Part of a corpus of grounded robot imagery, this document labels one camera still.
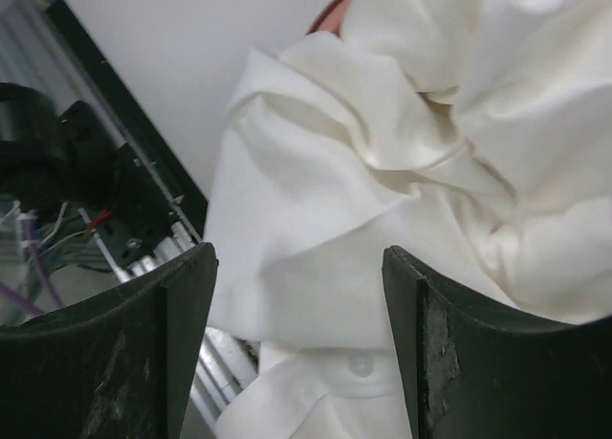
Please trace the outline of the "white shirt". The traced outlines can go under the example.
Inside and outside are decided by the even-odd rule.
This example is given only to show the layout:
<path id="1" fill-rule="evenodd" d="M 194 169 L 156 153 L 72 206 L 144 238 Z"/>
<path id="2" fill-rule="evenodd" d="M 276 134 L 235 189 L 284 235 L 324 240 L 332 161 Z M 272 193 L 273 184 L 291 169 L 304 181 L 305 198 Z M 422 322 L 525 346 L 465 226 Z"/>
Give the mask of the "white shirt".
<path id="1" fill-rule="evenodd" d="M 218 437 L 408 437 L 387 247 L 545 318 L 611 311 L 611 0 L 350 0 L 252 52 L 205 237 L 211 326 L 261 345 Z"/>

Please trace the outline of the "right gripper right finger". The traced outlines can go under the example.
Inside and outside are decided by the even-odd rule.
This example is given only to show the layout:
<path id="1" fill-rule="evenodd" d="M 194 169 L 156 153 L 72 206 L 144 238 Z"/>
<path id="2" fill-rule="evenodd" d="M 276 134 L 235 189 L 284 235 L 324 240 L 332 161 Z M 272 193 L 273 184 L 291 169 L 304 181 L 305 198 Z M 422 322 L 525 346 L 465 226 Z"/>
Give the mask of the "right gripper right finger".
<path id="1" fill-rule="evenodd" d="M 398 246 L 384 251 L 382 281 L 414 437 L 610 436 L 610 318 L 516 310 Z"/>

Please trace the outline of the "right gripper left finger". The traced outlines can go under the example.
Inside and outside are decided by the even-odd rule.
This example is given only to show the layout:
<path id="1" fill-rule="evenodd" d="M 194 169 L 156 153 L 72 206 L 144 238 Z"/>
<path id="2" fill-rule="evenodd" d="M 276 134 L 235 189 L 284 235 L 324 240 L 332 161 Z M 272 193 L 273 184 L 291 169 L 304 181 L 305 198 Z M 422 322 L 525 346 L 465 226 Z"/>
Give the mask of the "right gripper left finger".
<path id="1" fill-rule="evenodd" d="M 5 438 L 177 438 L 217 276 L 202 243 L 147 274 L 1 330 Z"/>

